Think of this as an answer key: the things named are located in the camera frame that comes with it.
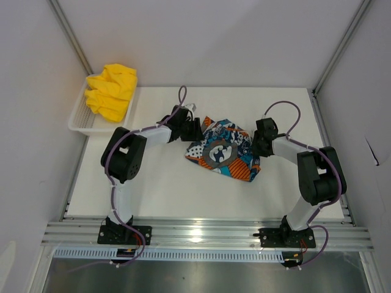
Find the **colourful patterned shorts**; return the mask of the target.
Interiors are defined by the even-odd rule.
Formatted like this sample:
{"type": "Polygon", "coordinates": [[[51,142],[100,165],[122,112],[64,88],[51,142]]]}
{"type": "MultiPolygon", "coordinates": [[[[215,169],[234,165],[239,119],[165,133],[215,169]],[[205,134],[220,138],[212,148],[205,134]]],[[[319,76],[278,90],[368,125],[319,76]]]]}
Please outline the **colourful patterned shorts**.
{"type": "Polygon", "coordinates": [[[203,138],[192,142],[185,158],[205,169],[230,178],[252,182],[261,171],[260,156],[252,154],[253,135],[228,119],[206,116],[203,138]]]}

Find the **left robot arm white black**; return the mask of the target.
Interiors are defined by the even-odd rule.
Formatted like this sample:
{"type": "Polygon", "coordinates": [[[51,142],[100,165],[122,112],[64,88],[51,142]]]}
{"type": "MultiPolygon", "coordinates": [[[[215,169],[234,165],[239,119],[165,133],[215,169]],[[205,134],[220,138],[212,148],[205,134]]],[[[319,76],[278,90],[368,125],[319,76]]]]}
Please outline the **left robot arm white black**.
{"type": "Polygon", "coordinates": [[[176,105],[172,113],[153,126],[130,131],[117,128],[101,157],[101,166],[111,185],[108,219],[115,223],[111,237],[128,243],[133,230],[131,181],[139,173],[146,150],[174,142],[194,142],[202,138],[200,118],[194,116],[195,104],[176,105]]]}

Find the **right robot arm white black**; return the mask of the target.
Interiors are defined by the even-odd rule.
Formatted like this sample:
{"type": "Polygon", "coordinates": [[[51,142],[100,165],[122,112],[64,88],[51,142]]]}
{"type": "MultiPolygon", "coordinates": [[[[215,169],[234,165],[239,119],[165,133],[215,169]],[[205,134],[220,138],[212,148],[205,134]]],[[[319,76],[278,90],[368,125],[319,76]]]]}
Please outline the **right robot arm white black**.
{"type": "Polygon", "coordinates": [[[301,197],[278,228],[260,228],[254,236],[260,238],[263,247],[290,247],[313,237],[310,224],[323,208],[338,202],[346,193],[346,179],[335,148],[315,148],[280,134],[272,118],[262,118],[256,126],[252,153],[282,157],[295,164],[301,197]]]}

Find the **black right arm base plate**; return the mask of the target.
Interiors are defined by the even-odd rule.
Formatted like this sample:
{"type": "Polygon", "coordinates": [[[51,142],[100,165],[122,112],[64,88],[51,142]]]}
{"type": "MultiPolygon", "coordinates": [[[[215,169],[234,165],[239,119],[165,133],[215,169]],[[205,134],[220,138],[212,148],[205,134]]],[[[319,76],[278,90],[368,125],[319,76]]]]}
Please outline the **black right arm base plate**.
{"type": "Polygon", "coordinates": [[[293,231],[288,228],[260,228],[253,234],[263,248],[315,248],[314,233],[310,228],[293,231]]]}

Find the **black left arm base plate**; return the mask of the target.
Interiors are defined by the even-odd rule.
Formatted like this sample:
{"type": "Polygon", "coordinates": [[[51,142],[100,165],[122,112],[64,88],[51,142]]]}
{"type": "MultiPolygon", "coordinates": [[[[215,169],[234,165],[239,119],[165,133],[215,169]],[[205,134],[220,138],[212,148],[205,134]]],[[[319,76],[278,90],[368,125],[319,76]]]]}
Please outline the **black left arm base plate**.
{"type": "MultiPolygon", "coordinates": [[[[150,245],[152,238],[151,226],[134,226],[145,238],[145,244],[150,245]]],[[[98,244],[105,245],[142,245],[142,239],[137,233],[122,225],[101,225],[98,233],[98,244]]]]}

